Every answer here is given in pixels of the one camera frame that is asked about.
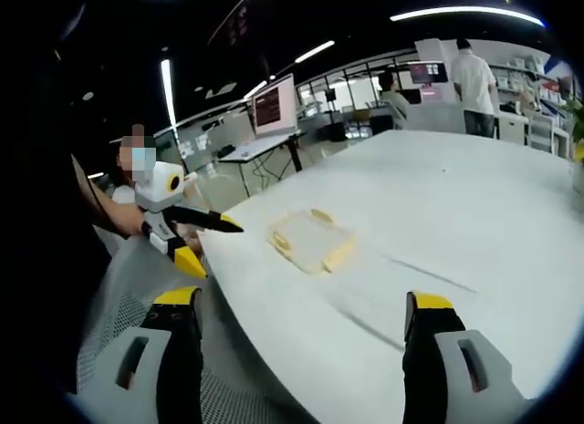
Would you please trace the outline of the person's left hand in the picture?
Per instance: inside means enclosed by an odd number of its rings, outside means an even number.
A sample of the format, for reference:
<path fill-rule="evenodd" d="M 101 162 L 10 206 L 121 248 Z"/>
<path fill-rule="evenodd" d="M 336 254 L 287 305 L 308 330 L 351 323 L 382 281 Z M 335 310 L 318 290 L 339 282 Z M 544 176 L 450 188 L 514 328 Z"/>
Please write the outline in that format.
<path fill-rule="evenodd" d="M 124 236 L 142 234 L 144 215 L 133 204 L 122 204 L 118 211 L 118 227 Z"/>

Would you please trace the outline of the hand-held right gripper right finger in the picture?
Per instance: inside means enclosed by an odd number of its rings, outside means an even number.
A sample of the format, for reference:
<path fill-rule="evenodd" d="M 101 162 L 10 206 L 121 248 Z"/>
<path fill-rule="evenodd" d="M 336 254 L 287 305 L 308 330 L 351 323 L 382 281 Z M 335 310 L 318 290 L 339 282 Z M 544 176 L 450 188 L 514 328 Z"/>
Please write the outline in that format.
<path fill-rule="evenodd" d="M 443 296 L 410 291 L 404 326 L 405 423 L 517 423 L 535 402 L 506 357 Z"/>

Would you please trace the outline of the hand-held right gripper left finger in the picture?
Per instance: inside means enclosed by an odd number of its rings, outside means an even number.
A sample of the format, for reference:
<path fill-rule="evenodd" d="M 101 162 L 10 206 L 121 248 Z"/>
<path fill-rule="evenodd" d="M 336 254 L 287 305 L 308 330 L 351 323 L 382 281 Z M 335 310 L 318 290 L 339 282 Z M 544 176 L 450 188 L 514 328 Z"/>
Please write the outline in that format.
<path fill-rule="evenodd" d="M 200 423 L 203 354 L 197 315 L 201 289 L 159 295 L 97 357 L 97 372 L 77 394 L 93 423 Z"/>

